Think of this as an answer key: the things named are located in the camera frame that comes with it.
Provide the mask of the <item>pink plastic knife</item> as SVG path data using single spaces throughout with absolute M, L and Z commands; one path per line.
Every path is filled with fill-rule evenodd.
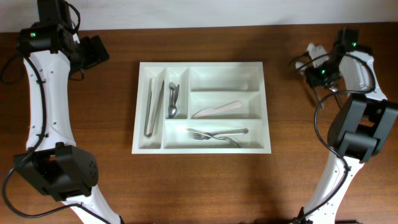
M 233 101 L 230 102 L 226 105 L 223 106 L 219 106 L 217 108 L 205 108 L 197 113 L 195 113 L 192 118 L 193 119 L 197 119 L 197 118 L 202 118 L 205 116 L 209 116 L 209 115 L 213 115 L 213 114 L 218 114 L 221 112 L 225 112 L 225 111 L 231 111 L 231 110 L 235 110 L 235 109 L 239 109 L 240 107 L 242 107 L 243 102 L 242 101 Z

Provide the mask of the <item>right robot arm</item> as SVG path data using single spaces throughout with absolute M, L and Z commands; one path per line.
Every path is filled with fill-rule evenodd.
M 329 151 L 326 167 L 313 196 L 292 223 L 336 223 L 350 183 L 364 164 L 380 153 L 397 119 L 397 103 L 387 99 L 377 82 L 374 52 L 358 39 L 358 30 L 342 29 L 330 52 L 309 44 L 303 53 L 307 63 L 292 59 L 312 90 L 321 86 L 331 91 L 317 99 L 313 119 L 315 134 Z M 340 110 L 323 139 L 318 115 L 331 97 Z

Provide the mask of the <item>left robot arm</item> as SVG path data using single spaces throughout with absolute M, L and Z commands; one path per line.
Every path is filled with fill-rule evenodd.
M 94 155 L 76 146 L 67 93 L 74 73 L 107 61 L 109 54 L 98 36 L 79 37 L 70 3 L 37 6 L 39 21 L 21 30 L 17 45 L 29 79 L 30 131 L 26 153 L 14 157 L 14 171 L 84 223 L 121 223 L 98 187 Z

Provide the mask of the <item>large steel spoon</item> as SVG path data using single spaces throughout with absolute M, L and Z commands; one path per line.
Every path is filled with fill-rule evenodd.
M 312 99 L 314 101 L 314 105 L 317 106 L 321 98 L 316 90 L 316 87 L 319 87 L 322 84 L 318 81 L 318 78 L 315 75 L 316 70 L 312 66 L 304 66 L 304 63 L 302 62 L 295 62 L 295 68 L 303 77 L 304 84 L 307 86 L 307 90 L 312 94 L 310 99 Z
M 338 91 L 338 86 L 333 85 L 333 86 L 329 87 L 329 90 L 332 93 L 336 93 Z M 339 109 L 341 109 L 342 108 L 342 104 L 341 104 L 341 100 L 340 100 L 339 96 L 338 95 L 334 95 L 334 99 L 335 99 Z

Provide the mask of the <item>white plastic cutlery tray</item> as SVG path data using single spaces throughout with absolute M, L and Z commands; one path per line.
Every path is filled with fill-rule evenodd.
M 149 78 L 153 78 L 149 126 L 162 82 L 164 95 L 151 138 L 144 136 Z M 169 118 L 169 83 L 180 85 L 177 114 Z M 239 109 L 193 119 L 205 109 L 242 101 Z M 247 128 L 247 134 L 224 140 L 193 139 L 193 132 L 213 133 Z M 142 62 L 139 66 L 132 152 L 135 154 L 268 154 L 271 140 L 264 71 L 260 62 Z

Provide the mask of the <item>small steel teaspoon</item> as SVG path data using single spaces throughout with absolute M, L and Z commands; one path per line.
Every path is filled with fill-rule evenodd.
M 177 86 L 175 86 L 175 88 L 173 90 L 173 95 L 172 95 L 172 103 L 173 103 L 173 105 L 176 105 L 176 103 L 177 103 L 179 88 L 180 88 L 180 85 L 177 85 Z
M 169 118 L 173 118 L 177 114 L 177 106 L 173 105 L 173 103 L 172 103 L 172 95 L 173 95 L 173 90 L 174 90 L 175 86 L 176 86 L 175 83 L 173 83 L 173 82 L 169 83 L 169 90 L 170 90 L 169 108 L 168 108 Z

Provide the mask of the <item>steel fork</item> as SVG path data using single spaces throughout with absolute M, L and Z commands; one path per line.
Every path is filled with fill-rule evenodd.
M 196 140 L 209 140 L 211 138 L 210 135 L 212 135 L 212 136 L 240 135 L 240 134 L 247 134 L 248 132 L 249 132 L 249 130 L 247 128 L 227 130 L 227 131 L 218 131 L 218 132 L 213 132 L 213 133 L 205 133 L 205 135 L 194 132 L 192 134 L 192 137 L 193 137 L 193 139 L 196 139 Z
M 211 135 L 211 134 L 208 134 L 208 133 L 203 133 L 203 132 L 197 131 L 196 129 L 192 129 L 192 128 L 187 128 L 187 131 L 191 131 L 191 132 L 193 132 L 195 134 L 199 134 L 201 136 L 206 136 L 206 137 L 217 139 L 217 140 L 224 140 L 224 141 L 229 142 L 230 144 L 235 145 L 238 148 L 241 148 L 241 146 L 235 140 L 233 140 L 233 139 L 231 139 L 229 137 L 223 137 L 223 136 L 222 137 L 216 137 L 214 135 Z

